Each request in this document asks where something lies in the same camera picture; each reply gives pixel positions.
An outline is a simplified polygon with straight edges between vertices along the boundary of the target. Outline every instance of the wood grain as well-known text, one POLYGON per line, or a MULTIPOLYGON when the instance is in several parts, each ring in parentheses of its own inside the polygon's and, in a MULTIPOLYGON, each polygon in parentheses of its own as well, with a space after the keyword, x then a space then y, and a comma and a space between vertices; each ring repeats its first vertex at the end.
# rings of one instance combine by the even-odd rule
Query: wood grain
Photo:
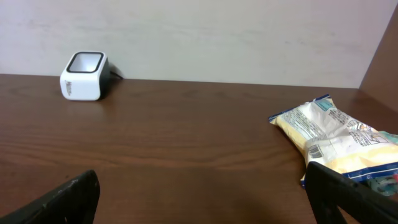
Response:
POLYGON ((398 112, 398 5, 360 89, 398 112))
POLYGON ((94 169, 95 223, 315 223, 304 160, 267 117, 325 93, 398 133, 355 89, 123 80, 76 102, 56 77, 0 75, 0 216, 94 169))

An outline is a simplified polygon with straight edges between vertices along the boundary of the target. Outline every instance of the white cube device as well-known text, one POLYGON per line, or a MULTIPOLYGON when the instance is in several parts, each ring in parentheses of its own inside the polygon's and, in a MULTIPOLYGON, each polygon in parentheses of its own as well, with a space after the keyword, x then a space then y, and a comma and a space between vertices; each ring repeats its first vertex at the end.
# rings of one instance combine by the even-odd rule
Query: white cube device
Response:
POLYGON ((98 100, 109 80, 104 52, 77 52, 61 74, 62 95, 68 100, 98 100))

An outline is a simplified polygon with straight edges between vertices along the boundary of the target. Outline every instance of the blue label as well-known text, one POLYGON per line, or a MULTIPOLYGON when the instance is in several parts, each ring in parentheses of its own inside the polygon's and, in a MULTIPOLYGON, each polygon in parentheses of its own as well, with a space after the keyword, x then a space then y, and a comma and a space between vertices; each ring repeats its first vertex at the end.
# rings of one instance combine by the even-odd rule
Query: blue label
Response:
POLYGON ((321 109, 327 111, 329 108, 334 107, 332 103, 330 103, 327 99, 314 101, 321 109))

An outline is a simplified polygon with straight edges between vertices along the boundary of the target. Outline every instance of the brown table surface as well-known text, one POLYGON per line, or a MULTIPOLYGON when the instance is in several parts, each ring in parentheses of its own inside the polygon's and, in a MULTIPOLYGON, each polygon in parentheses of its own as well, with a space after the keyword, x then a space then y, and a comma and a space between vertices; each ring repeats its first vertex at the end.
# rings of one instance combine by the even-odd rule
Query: brown table surface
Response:
POLYGON ((315 223, 304 159, 267 117, 326 93, 398 133, 355 89, 123 80, 78 102, 58 77, 0 75, 0 216, 94 169, 95 223, 315 223))

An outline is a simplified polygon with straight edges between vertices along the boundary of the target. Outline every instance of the snack bag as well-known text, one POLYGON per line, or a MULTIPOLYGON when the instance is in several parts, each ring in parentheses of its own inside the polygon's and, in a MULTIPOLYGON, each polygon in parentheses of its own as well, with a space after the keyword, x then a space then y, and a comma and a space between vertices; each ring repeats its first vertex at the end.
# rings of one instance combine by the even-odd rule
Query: snack bag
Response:
POLYGON ((319 162, 355 181, 398 173, 398 145, 393 135, 380 133, 340 111, 330 95, 268 120, 284 130, 306 165, 319 162))

